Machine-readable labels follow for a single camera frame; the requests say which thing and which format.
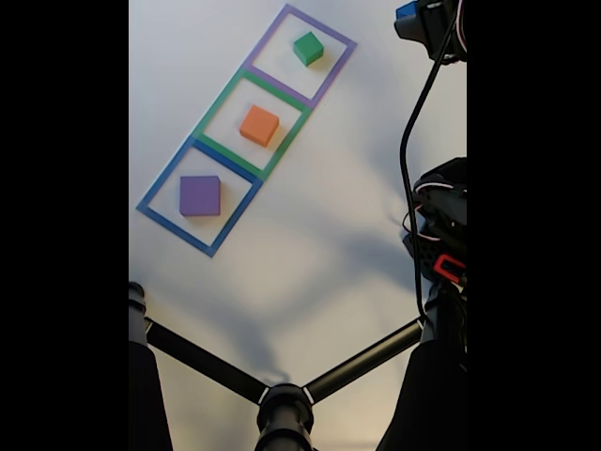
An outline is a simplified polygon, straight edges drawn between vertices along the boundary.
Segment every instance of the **green square outline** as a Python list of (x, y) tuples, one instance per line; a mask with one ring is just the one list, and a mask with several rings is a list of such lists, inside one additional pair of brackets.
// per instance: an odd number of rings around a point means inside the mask
[[(287, 133), (287, 135), (285, 136), (282, 143), (280, 143), (280, 146), (275, 150), (275, 152), (273, 153), (273, 156), (270, 159), (270, 162), (267, 163), (267, 165), (265, 166), (265, 168), (263, 170), (259, 169), (254, 164), (247, 162), (246, 160), (244, 160), (238, 154), (234, 153), (229, 148), (222, 146), (221, 144), (219, 144), (218, 142), (209, 138), (208, 136), (206, 136), (203, 133), (203, 131), (205, 130), (205, 128), (207, 127), (209, 122), (215, 117), (215, 115), (217, 114), (219, 109), (222, 107), (222, 105), (225, 103), (225, 101), (227, 100), (229, 95), (232, 93), (232, 91), (234, 90), (236, 85), (242, 79), (246, 79), (249, 82), (254, 83), (255, 85), (257, 85), (257, 86), (263, 88), (264, 90), (266, 90), (267, 92), (269, 92), (271, 95), (277, 97), (281, 101), (285, 101), (290, 106), (292, 106), (300, 111), (299, 118), (297, 119), (295, 124), (292, 126), (290, 131)], [(309, 116), (311, 115), (312, 112), (313, 112), (313, 108), (303, 104), (300, 101), (297, 101), (293, 97), (285, 94), (283, 91), (279, 90), (277, 87), (270, 85), (265, 80), (262, 80), (261, 78), (259, 78), (255, 74), (247, 71), (246, 69), (240, 68), (234, 74), (234, 76), (228, 82), (228, 84), (225, 86), (225, 88), (223, 89), (223, 91), (221, 92), (219, 97), (217, 97), (215, 102), (208, 108), (208, 111), (205, 113), (203, 118), (200, 119), (200, 122), (198, 122), (198, 125), (196, 125), (196, 127), (194, 128), (194, 130), (192, 132), (192, 136), (194, 138), (196, 138), (198, 141), (205, 143), (207, 146), (214, 148), (216, 151), (221, 153), (228, 160), (231, 160), (232, 162), (236, 163), (237, 165), (242, 166), (244, 169), (246, 169), (251, 174), (253, 174), (253, 175), (257, 176), (259, 179), (265, 181), (270, 176), (271, 171), (273, 171), (273, 169), (275, 168), (277, 163), (280, 162), (280, 160), (284, 156), (285, 152), (287, 151), (288, 147), (290, 146), (290, 144), (292, 143), (294, 138), (296, 138), (297, 134), (299, 134), (302, 126), (305, 124), (305, 122), (307, 121), (307, 119), (309, 118)]]

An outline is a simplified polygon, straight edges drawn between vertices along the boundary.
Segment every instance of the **orange cube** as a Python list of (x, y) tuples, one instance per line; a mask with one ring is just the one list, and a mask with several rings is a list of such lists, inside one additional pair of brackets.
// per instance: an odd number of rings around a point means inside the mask
[(279, 125), (280, 118), (253, 105), (240, 126), (240, 134), (266, 148)]

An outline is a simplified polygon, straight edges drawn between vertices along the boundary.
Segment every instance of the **black metal rod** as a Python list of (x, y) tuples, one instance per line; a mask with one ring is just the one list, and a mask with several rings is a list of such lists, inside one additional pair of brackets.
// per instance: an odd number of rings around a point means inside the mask
[(263, 392), (269, 388), (266, 384), (207, 350), (197, 347), (153, 319), (146, 320), (151, 323), (146, 332), (146, 339), (150, 345), (258, 405)]
[(382, 338), (366, 350), (346, 360), (336, 368), (307, 383), (314, 404), (360, 378), (363, 374), (388, 362), (395, 355), (420, 341), (422, 328), (413, 320), (398, 331)]

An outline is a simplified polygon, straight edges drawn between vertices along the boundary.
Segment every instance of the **purple tape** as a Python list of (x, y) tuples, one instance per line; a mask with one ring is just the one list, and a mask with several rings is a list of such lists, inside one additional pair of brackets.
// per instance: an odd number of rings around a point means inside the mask
[[(296, 90), (292, 89), (290, 86), (285, 85), (284, 83), (280, 82), (279, 80), (276, 80), (275, 78), (271, 77), (270, 75), (268, 75), (261, 69), (256, 68), (253, 65), (253, 63), (256, 60), (256, 58), (258, 57), (258, 55), (261, 53), (263, 48), (267, 45), (267, 43), (269, 42), (269, 40), (271, 39), (271, 37), (273, 36), (275, 31), (279, 28), (279, 26), (282, 24), (282, 22), (284, 21), (285, 17), (288, 14), (292, 14), (293, 16), (298, 17), (302, 21), (307, 22), (308, 24), (314, 26), (315, 28), (317, 28), (318, 30), (322, 31), (325, 34), (332, 36), (334, 39), (341, 41), (343, 44), (345, 44), (347, 46), (347, 49), (342, 54), (342, 56), (338, 59), (338, 61), (336, 61), (336, 64), (331, 69), (330, 73), (328, 74), (328, 76), (324, 80), (323, 84), (319, 87), (319, 89), (317, 90), (317, 93), (314, 95), (314, 97), (312, 99), (307, 99), (300, 92), (297, 92)], [(326, 94), (326, 91), (328, 90), (328, 88), (334, 82), (334, 79), (336, 78), (338, 73), (340, 73), (340, 70), (342, 70), (342, 67), (346, 64), (346, 62), (350, 58), (350, 55), (355, 50), (355, 47), (357, 47), (357, 42), (347, 38), (346, 36), (341, 35), (340, 33), (338, 33), (335, 30), (332, 30), (327, 25), (321, 23), (320, 21), (317, 21), (316, 19), (314, 19), (311, 16), (308, 16), (307, 14), (305, 14), (302, 11), (299, 11), (298, 9), (294, 8), (293, 6), (285, 5), (282, 8), (282, 10), (280, 11), (280, 13), (278, 14), (278, 16), (275, 18), (275, 20), (273, 21), (273, 23), (270, 25), (268, 30), (265, 32), (265, 35), (263, 35), (263, 37), (259, 40), (259, 42), (257, 42), (255, 47), (251, 50), (249, 55), (246, 57), (246, 60), (244, 61), (244, 63), (242, 63), (242, 67), (245, 68), (246, 70), (248, 70), (249, 72), (254, 73), (257, 77), (262, 78), (263, 80), (268, 82), (270, 85), (277, 87), (278, 89), (280, 89), (281, 91), (283, 91), (284, 93), (286, 93), (287, 95), (292, 97), (293, 99), (296, 99), (297, 101), (304, 103), (305, 105), (309, 106), (310, 108), (315, 108), (317, 106), (317, 104), (319, 103), (319, 101), (321, 101), (321, 98)]]

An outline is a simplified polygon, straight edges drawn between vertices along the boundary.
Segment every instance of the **blue square outline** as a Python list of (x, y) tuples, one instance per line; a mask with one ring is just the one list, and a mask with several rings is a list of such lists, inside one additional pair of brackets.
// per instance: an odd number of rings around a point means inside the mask
[[(208, 244), (198, 240), (192, 234), (186, 232), (179, 225), (176, 225), (173, 222), (169, 221), (167, 218), (165, 218), (161, 214), (157, 213), (155, 210), (153, 210), (149, 206), (149, 204), (152, 201), (152, 199), (154, 198), (154, 196), (157, 195), (157, 193), (159, 192), (159, 190), (161, 189), (163, 184), (167, 181), (167, 179), (169, 179), (169, 176), (171, 176), (173, 171), (176, 169), (177, 165), (181, 162), (181, 160), (184, 158), (184, 156), (186, 155), (188, 150), (190, 150), (191, 148), (194, 148), (194, 149), (204, 153), (209, 158), (215, 160), (217, 163), (222, 164), (223, 166), (227, 167), (232, 172), (236, 173), (237, 175), (239, 175), (240, 177), (242, 177), (243, 179), (245, 179), (251, 183), (251, 189), (244, 196), (244, 198), (240, 201), (240, 203), (238, 204), (238, 206), (236, 207), (236, 209), (234, 210), (232, 215), (229, 217), (229, 219), (223, 226), (221, 232), (219, 232), (219, 234), (217, 235), (217, 238), (215, 238), (215, 241), (213, 241), (213, 243), (211, 245), (208, 245)], [(227, 235), (229, 235), (229, 232), (236, 225), (236, 222), (238, 221), (238, 219), (240, 218), (242, 213), (246, 210), (246, 208), (249, 206), (249, 204), (253, 201), (254, 196), (259, 191), (261, 186), (263, 186), (263, 181), (259, 177), (251, 174), (249, 171), (247, 171), (243, 167), (235, 164), (231, 160), (228, 160), (221, 153), (214, 150), (213, 148), (206, 145), (205, 143), (198, 141), (193, 136), (189, 136), (188, 139), (186, 139), (186, 141), (184, 141), (184, 143), (181, 145), (181, 147), (176, 152), (174, 157), (171, 159), (169, 164), (159, 174), (159, 176), (157, 177), (155, 182), (152, 184), (150, 189), (146, 192), (144, 197), (142, 197), (142, 200), (137, 205), (136, 209), (138, 211), (142, 212), (147, 218), (153, 220), (155, 223), (159, 224), (160, 226), (163, 226), (164, 228), (169, 230), (174, 235), (183, 239), (188, 244), (191, 244), (193, 247), (195, 247), (199, 251), (201, 251), (201, 252), (205, 253), (206, 255), (208, 255), (209, 257), (213, 258), (213, 256), (215, 255), (215, 253), (217, 252), (219, 247), (222, 245), (222, 243), (225, 240), (225, 238), (227, 237)]]

